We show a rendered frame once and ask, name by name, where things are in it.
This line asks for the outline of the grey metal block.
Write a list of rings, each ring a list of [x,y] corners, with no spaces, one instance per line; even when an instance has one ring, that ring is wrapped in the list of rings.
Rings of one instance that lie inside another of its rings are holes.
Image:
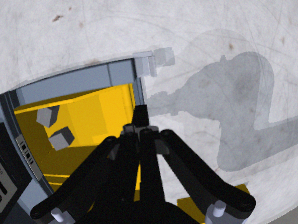
[[[56,121],[60,105],[38,109],[37,122],[50,128]]]
[[[70,146],[74,139],[75,137],[73,136],[68,126],[54,132],[48,138],[48,140],[50,141],[50,143],[56,151]]]

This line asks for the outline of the dark blue-grey metal shelf rack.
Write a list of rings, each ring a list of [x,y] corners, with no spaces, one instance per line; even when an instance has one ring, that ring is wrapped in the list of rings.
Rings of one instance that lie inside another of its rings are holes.
[[[55,193],[36,163],[13,110],[46,99],[131,83],[134,83],[132,85],[136,105],[144,105],[141,84],[141,77],[144,76],[157,77],[152,51],[137,52],[133,53],[133,58],[60,73],[0,94],[0,123],[4,122],[18,155],[34,179],[3,224],[37,224],[30,217],[31,209]]]

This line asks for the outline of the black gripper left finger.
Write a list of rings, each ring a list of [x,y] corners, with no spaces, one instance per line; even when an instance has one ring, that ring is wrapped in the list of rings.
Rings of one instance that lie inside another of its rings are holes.
[[[119,137],[106,137],[55,193],[31,209],[37,224],[74,224],[93,203],[84,224],[116,224],[121,200],[134,202],[140,107],[135,106],[132,122],[122,126]]]

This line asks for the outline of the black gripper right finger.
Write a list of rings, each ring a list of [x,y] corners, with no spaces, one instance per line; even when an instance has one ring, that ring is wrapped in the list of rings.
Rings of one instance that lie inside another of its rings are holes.
[[[157,154],[163,156],[198,209],[206,215],[205,224],[246,223],[256,206],[255,198],[224,182],[173,130],[159,132],[158,126],[149,125],[147,104],[140,107],[138,130],[139,224],[170,224]]]

